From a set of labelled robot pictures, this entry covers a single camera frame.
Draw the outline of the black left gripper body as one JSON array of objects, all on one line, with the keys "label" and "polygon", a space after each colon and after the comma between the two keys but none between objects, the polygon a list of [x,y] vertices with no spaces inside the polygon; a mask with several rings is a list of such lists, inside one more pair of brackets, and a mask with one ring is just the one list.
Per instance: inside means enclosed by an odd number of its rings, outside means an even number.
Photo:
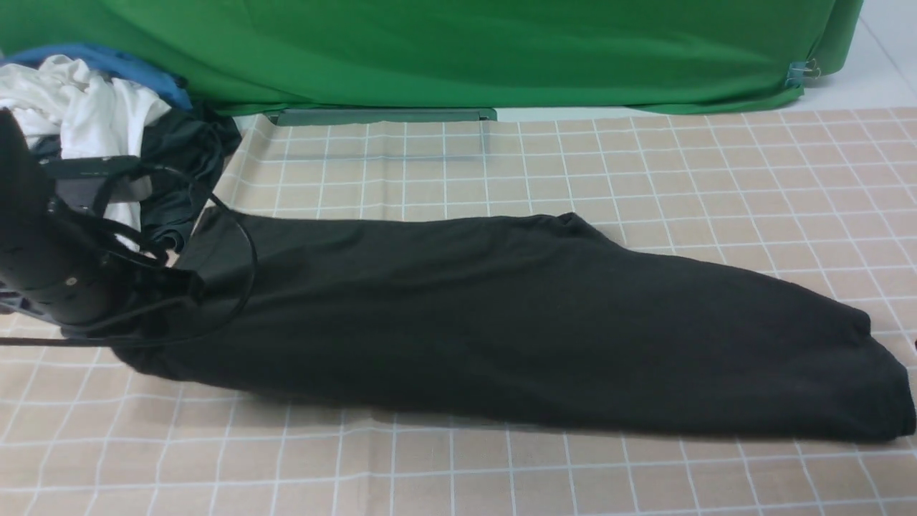
[{"label": "black left gripper body", "polygon": [[[100,180],[89,206],[72,208],[49,170]],[[2,110],[2,307],[59,327],[66,338],[163,338],[173,308],[196,307],[203,279],[168,267],[160,247],[102,215],[120,179],[150,172],[135,156],[41,164]]]}]

